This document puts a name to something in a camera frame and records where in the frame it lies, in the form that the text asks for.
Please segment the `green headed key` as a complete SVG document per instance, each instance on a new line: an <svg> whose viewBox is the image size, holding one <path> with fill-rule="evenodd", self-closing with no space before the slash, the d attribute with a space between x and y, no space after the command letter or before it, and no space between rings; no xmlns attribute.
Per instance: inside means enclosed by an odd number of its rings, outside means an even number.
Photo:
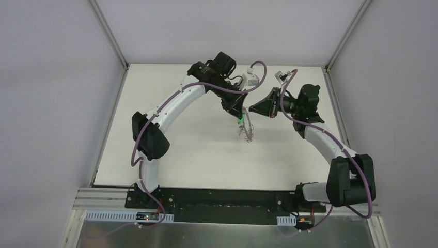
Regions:
<svg viewBox="0 0 438 248"><path fill-rule="evenodd" d="M244 123L244 115L241 118L238 119L237 123L239 125L242 125Z"/></svg>

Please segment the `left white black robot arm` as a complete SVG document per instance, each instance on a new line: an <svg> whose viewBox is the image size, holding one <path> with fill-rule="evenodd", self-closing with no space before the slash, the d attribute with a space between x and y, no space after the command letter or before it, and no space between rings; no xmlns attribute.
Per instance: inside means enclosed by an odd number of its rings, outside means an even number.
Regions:
<svg viewBox="0 0 438 248"><path fill-rule="evenodd" d="M132 116L135 145L131 165L139 165L137 185L141 192L137 201L145 209L153 208L158 201L153 191L159 186L159 163L170 148L165 133L190 104L211 91L220 98L226 113L237 119L243 117L243 102L247 94L227 80L236 66L236 61L224 52L205 63L194 63L178 88L159 106L145 114L136 112Z"/></svg>

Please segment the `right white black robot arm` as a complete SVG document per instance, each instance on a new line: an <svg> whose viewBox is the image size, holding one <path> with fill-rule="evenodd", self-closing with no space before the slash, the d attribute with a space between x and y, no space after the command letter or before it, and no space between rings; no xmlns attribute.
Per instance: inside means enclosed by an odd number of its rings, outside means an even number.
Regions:
<svg viewBox="0 0 438 248"><path fill-rule="evenodd" d="M326 182L306 183L296 187L294 207L307 211L314 202L329 203L334 207L349 207L367 203L376 198L373 160L367 154L359 154L339 141L329 130L317 112L320 86L305 84L298 97L289 95L278 87L261 101L249 107L249 111L274 118L285 113L292 118L294 130L312 144L329 165Z"/></svg>

